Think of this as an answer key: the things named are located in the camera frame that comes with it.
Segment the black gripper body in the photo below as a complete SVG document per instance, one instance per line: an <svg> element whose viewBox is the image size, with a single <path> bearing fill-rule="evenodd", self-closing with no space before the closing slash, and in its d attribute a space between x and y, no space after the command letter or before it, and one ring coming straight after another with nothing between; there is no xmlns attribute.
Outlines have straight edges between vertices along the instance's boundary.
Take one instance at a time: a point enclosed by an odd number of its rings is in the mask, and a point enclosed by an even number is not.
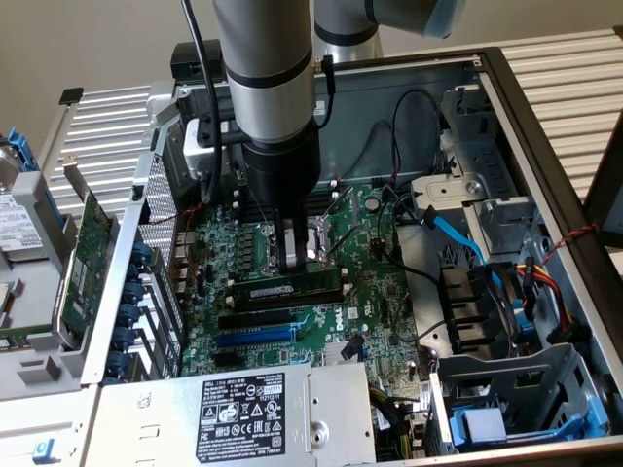
<svg viewBox="0 0 623 467"><path fill-rule="evenodd" d="M248 184L280 217L297 217L320 175L318 128L306 126L280 143L242 144Z"/></svg>

